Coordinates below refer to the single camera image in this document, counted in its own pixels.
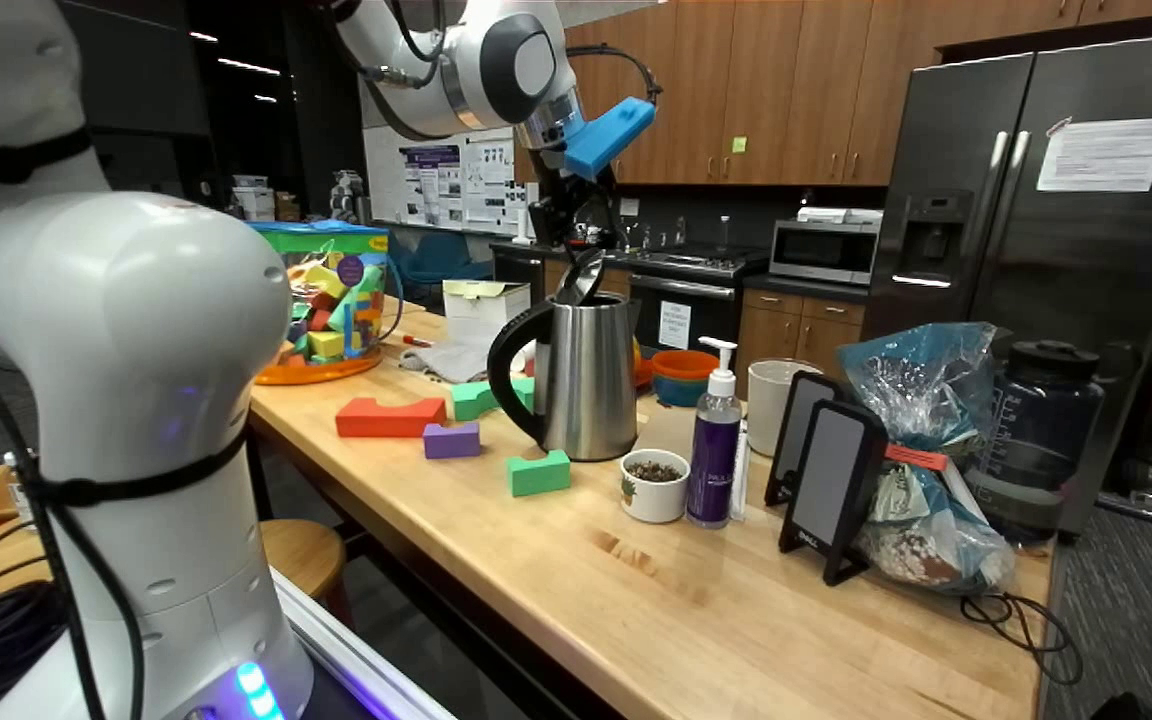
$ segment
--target blue light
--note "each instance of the blue light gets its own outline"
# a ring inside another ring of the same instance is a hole
[[[256,720],[283,720],[283,707],[282,707],[282,700],[273,695],[261,663],[253,663],[253,661],[240,663],[240,668],[237,668],[237,680],[240,680],[246,700],[249,700],[249,713],[253,713]]]
[[[237,674],[240,674],[240,688],[246,688],[249,700],[267,691],[267,680],[264,680],[261,663],[240,663]]]
[[[267,720],[273,713],[282,713],[282,703],[273,700],[267,688],[264,688],[261,695],[249,695],[249,703],[253,703],[253,713],[256,713],[261,720]]]

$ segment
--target refrigerator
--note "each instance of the refrigerator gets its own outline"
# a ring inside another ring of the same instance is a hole
[[[1102,352],[1078,536],[1152,357],[1152,34],[909,75],[864,337],[928,320]]]

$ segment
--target clear plastic bag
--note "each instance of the clear plastic bag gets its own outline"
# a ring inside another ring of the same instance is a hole
[[[921,324],[846,349],[856,397],[883,421],[891,443],[955,453],[988,427],[991,324]],[[888,461],[860,551],[891,578],[976,596],[1006,588],[1016,551],[984,519],[950,456]]]

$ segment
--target black phone stand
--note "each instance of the black phone stand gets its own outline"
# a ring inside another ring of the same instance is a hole
[[[822,400],[842,400],[846,385],[818,374],[818,371],[796,371],[787,385],[787,400],[785,400],[785,421],[782,421],[782,439],[777,439],[777,456],[772,456],[772,473],[769,473],[769,487],[764,487],[764,503],[787,503],[794,487],[802,483],[803,473],[803,456],[809,456],[809,427],[812,427],[812,409]]]
[[[826,551],[826,584],[846,584],[868,566],[856,551],[856,530],[878,495],[888,430],[864,409],[822,400],[803,447],[802,487],[794,491],[782,529],[782,551],[812,545]]]

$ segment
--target pump bottle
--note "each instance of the pump bottle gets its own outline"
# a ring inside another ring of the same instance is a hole
[[[738,345],[715,337],[699,337],[699,345],[722,352],[722,366],[708,371],[708,386],[697,405],[689,515],[703,523],[723,523],[732,512],[732,475],[740,439],[740,405],[732,371]]]

